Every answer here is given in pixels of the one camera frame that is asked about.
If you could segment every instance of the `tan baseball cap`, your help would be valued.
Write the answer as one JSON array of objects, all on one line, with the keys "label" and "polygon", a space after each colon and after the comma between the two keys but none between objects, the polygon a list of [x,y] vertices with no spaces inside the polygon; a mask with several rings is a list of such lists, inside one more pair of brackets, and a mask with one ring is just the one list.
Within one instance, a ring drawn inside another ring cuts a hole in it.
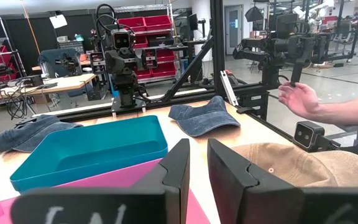
[{"label": "tan baseball cap", "polygon": [[358,187],[358,155],[351,152],[308,153],[296,146],[273,143],[233,150],[296,187]]}]

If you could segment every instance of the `finger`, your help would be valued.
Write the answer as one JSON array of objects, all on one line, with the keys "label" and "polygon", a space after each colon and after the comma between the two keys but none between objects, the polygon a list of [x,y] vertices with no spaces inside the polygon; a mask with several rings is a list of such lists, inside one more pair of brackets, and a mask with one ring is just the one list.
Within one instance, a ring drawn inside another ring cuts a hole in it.
[{"label": "finger", "polygon": [[279,98],[278,98],[278,102],[284,104],[285,106],[287,105],[287,99],[284,98],[284,97],[279,97]]},{"label": "finger", "polygon": [[301,90],[303,90],[304,92],[310,92],[313,89],[310,88],[310,86],[303,84],[303,83],[295,83],[295,86]]},{"label": "finger", "polygon": [[280,85],[280,86],[278,87],[278,90],[284,91],[284,92],[286,92],[286,93],[292,93],[292,92],[293,92],[293,88],[292,88],[292,87],[290,87],[290,86],[283,86],[283,85]]},{"label": "finger", "polygon": [[282,84],[282,86],[291,86],[291,82],[290,81],[285,81],[285,83]]},{"label": "finger", "polygon": [[280,92],[278,97],[286,98],[288,95],[285,92]]}]

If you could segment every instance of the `cap brim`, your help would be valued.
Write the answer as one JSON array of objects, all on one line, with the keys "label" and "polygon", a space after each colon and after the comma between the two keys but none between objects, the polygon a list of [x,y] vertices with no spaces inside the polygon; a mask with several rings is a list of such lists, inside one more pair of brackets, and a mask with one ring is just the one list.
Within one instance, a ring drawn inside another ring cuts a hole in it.
[{"label": "cap brim", "polygon": [[34,134],[30,139],[24,141],[23,143],[14,146],[13,149],[19,152],[32,152],[38,145],[51,133],[56,131],[63,131],[71,128],[82,127],[80,124],[75,123],[64,123],[56,122],[42,129],[38,133]]},{"label": "cap brim", "polygon": [[240,123],[225,111],[210,112],[193,118],[178,120],[177,123],[182,131],[191,137],[203,135],[220,126],[241,126]]}]

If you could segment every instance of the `person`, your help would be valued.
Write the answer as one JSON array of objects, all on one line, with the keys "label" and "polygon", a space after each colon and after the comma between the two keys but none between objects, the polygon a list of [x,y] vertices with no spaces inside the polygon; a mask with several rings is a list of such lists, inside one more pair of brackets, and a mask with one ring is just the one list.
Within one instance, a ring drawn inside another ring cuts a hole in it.
[{"label": "person", "polygon": [[[286,82],[279,86],[279,102],[302,118],[327,124],[358,125],[358,99],[345,103],[320,103],[317,94],[310,86]],[[342,147],[341,150],[358,155],[358,145]]]}]

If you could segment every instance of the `office chair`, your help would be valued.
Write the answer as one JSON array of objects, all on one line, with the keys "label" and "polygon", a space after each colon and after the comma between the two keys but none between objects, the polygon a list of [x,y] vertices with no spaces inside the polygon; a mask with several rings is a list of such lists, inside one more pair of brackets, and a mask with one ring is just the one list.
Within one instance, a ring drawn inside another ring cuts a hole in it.
[{"label": "office chair", "polygon": [[[47,74],[47,77],[49,78],[60,78],[72,75],[70,71],[65,69],[65,67],[61,64],[57,63],[57,60],[61,60],[63,56],[75,59],[76,62],[78,62],[75,74],[82,75],[80,54],[75,49],[43,50],[38,58],[38,63],[41,67],[42,73]],[[91,91],[92,89],[92,85],[86,84],[80,90],[70,90],[65,93],[52,93],[50,94],[50,98],[54,106],[57,106],[57,103],[60,102],[59,106],[61,109],[70,109],[73,103],[75,104],[75,107],[77,107],[77,101],[84,99],[83,94],[87,91]]]},{"label": "office chair", "polygon": [[342,54],[346,55],[346,51],[350,52],[350,50],[346,50],[347,45],[353,44],[355,39],[354,33],[352,30],[352,21],[351,20],[343,20],[341,25],[337,27],[338,33],[335,34],[333,42],[337,43],[335,52],[338,52],[339,44],[343,45]]}]

